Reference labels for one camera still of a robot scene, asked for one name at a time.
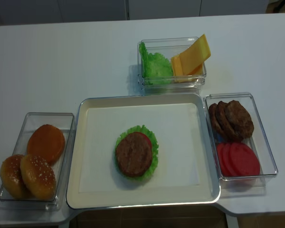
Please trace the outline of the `white rectangular serving tray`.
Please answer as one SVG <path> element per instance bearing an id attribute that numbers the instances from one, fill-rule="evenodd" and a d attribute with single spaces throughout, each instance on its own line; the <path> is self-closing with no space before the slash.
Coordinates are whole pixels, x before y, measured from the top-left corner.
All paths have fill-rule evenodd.
<path id="1" fill-rule="evenodd" d="M 144 125 L 158 166 L 144 181 L 114 161 L 121 133 Z M 74 209 L 211 204 L 220 197 L 202 99 L 196 94 L 89 98 L 79 108 L 66 200 Z"/>

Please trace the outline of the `front red tomato slice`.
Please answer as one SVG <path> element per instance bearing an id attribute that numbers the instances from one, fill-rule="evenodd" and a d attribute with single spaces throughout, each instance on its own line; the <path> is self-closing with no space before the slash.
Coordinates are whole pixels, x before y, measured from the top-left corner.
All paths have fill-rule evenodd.
<path id="1" fill-rule="evenodd" d="M 246 144 L 232 143 L 229 149 L 229 160 L 232 168 L 239 176 L 257 176 L 260 174 L 260 163 Z"/>

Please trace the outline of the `plain orange bun bottom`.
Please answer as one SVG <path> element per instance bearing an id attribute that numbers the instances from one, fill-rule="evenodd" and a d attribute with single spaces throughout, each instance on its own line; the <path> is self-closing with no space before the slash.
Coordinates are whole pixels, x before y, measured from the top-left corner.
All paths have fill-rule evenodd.
<path id="1" fill-rule="evenodd" d="M 27 154 L 41 156 L 47 163 L 54 165 L 65 148 L 65 137 L 55 126 L 45 124 L 40 126 L 30 137 L 27 144 Z"/>

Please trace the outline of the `middle red tomato slice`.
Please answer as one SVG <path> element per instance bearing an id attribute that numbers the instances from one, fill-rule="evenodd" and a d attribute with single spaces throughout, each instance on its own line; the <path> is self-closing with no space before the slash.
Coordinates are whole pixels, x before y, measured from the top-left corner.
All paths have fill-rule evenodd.
<path id="1" fill-rule="evenodd" d="M 229 159 L 230 147 L 231 147 L 231 144 L 226 143 L 222 150 L 222 162 L 224 165 L 224 176 L 226 177 L 234 177 L 237 175 L 235 170 L 231 166 L 231 162 Z"/>

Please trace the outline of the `green lettuce in container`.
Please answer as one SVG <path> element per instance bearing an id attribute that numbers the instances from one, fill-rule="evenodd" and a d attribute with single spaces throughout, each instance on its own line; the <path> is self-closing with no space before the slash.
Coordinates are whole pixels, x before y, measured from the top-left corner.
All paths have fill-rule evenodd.
<path id="1" fill-rule="evenodd" d="M 144 42 L 139 44 L 145 85 L 170 84 L 173 71 L 169 60 L 161 53 L 149 53 Z"/>

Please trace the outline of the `left sesame bun top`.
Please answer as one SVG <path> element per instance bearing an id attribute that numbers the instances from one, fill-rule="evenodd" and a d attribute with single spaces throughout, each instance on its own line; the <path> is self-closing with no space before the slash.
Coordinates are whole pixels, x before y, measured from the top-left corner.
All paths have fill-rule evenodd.
<path id="1" fill-rule="evenodd" d="M 3 187 L 15 199 L 22 200 L 31 196 L 23 182 L 20 163 L 24 155 L 16 154 L 8 157 L 0 167 L 0 178 Z"/>

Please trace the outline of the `right sesame bun top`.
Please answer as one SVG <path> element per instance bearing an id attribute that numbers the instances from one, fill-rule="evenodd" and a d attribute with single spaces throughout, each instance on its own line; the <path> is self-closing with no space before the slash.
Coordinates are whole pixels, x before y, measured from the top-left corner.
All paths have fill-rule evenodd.
<path id="1" fill-rule="evenodd" d="M 47 161 L 32 154 L 25 155 L 20 162 L 23 182 L 38 200 L 50 200 L 56 190 L 56 178 Z"/>

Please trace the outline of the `red tomato slice on tray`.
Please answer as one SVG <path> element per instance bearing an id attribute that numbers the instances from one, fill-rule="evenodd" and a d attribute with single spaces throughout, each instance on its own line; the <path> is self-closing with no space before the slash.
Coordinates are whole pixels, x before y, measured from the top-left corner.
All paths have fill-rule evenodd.
<path id="1" fill-rule="evenodd" d="M 152 143 L 151 143 L 151 141 L 150 141 L 150 139 L 148 138 L 147 135 L 145 135 L 145 134 L 143 134 L 143 133 L 141 133 L 141 132 L 135 132 L 135 133 L 141 135 L 141 136 L 145 139 L 145 141 L 148 143 L 148 145 L 150 146 L 150 148 L 152 148 Z"/>

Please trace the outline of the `yellow cheese slice stack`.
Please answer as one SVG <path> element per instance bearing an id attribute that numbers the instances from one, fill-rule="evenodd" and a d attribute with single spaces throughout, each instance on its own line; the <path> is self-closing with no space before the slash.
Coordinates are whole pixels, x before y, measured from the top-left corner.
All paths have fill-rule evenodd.
<path id="1" fill-rule="evenodd" d="M 203 75 L 202 66 L 200 65 L 195 72 L 191 73 L 190 75 L 184 75 L 182 70 L 182 65 L 180 61 L 180 55 L 176 55 L 171 58 L 171 67 L 173 70 L 173 75 L 175 77 L 175 83 L 188 83 L 197 81 L 197 78 L 193 78 L 193 76 L 200 76 Z"/>

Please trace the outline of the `brown patty on tray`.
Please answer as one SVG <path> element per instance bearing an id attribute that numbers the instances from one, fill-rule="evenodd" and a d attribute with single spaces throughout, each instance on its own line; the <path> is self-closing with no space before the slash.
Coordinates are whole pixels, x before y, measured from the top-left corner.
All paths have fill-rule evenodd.
<path id="1" fill-rule="evenodd" d="M 115 149 L 117 166 L 130 178 L 143 176 L 152 163 L 152 148 L 145 139 L 134 133 L 123 138 Z"/>

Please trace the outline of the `front brown patty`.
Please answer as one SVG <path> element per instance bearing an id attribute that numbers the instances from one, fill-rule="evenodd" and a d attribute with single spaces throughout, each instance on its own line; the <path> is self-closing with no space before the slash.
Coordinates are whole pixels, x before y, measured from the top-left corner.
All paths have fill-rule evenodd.
<path id="1" fill-rule="evenodd" d="M 249 112 L 242 106 L 239 101 L 232 100 L 225 107 L 225 116 L 241 138 L 250 138 L 254 131 L 254 124 L 252 122 Z"/>

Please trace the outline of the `white paper tray liner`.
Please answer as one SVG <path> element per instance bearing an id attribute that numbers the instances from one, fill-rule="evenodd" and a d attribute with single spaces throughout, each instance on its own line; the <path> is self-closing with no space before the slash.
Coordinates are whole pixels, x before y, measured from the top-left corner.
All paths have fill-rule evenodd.
<path id="1" fill-rule="evenodd" d="M 150 179 L 134 181 L 116 168 L 117 138 L 145 125 L 159 145 L 158 166 Z M 194 104 L 91 108 L 87 113 L 85 151 L 79 191 L 104 192 L 201 184 L 197 158 L 204 152 L 203 132 Z"/>

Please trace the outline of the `clear bun container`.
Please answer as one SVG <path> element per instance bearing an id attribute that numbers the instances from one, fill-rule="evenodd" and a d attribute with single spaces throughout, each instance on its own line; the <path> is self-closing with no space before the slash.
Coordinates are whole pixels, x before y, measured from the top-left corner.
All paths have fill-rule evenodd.
<path id="1" fill-rule="evenodd" d="M 34 197 L 16 199 L 2 186 L 0 188 L 0 208 L 32 209 L 57 211 L 65 198 L 67 169 L 70 166 L 71 153 L 76 133 L 75 117 L 72 113 L 27 113 L 20 130 L 13 155 L 26 155 L 27 145 L 32 134 L 42 125 L 49 124 L 62 131 L 65 147 L 58 161 L 52 166 L 56 188 L 51 199 L 39 200 Z"/>

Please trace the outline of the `back brown patty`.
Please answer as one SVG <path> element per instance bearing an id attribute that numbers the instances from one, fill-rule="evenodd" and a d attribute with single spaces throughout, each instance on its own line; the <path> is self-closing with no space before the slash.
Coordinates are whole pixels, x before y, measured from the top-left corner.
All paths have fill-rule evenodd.
<path id="1" fill-rule="evenodd" d="M 228 137 L 226 136 L 225 132 L 222 130 L 220 124 L 217 121 L 216 118 L 216 108 L 217 104 L 213 103 L 210 105 L 208 112 L 209 112 L 209 118 L 210 118 L 210 123 L 211 126 L 214 128 L 214 130 L 225 140 L 228 140 Z"/>

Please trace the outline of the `green lettuce leaf on tray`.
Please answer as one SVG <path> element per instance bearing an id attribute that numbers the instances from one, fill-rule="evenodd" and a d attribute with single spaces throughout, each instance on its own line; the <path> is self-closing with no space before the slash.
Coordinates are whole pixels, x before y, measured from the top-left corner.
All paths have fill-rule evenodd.
<path id="1" fill-rule="evenodd" d="M 116 161 L 116 158 L 114 156 L 114 160 L 115 160 L 115 164 L 116 164 L 116 167 L 118 168 L 119 172 L 125 176 L 126 178 L 130 179 L 130 180 L 134 180 L 134 181 L 145 181 L 147 179 L 149 179 L 155 169 L 157 168 L 157 165 L 158 165 L 158 148 L 159 148 L 159 145 L 157 143 L 157 140 L 156 140 L 156 137 L 154 135 L 154 133 L 150 130 L 148 130 L 145 125 L 142 125 L 142 126 L 134 126 L 130 129 L 128 129 L 127 131 L 123 132 L 118 138 L 117 138 L 117 141 L 116 141 L 116 144 L 115 144 L 115 149 L 117 147 L 117 145 L 119 144 L 119 142 L 125 138 L 128 134 L 130 133 L 134 133 L 134 132 L 141 132 L 145 135 L 148 136 L 148 138 L 150 139 L 151 143 L 152 143 L 152 163 L 151 163 L 151 166 L 149 167 L 149 169 L 146 171 L 146 173 L 141 176 L 141 177 L 137 177 L 137 178 L 130 178 L 130 177 L 127 177 L 125 176 L 124 174 L 121 173 L 121 171 L 119 170 L 118 166 L 117 166 L 117 161 Z"/>

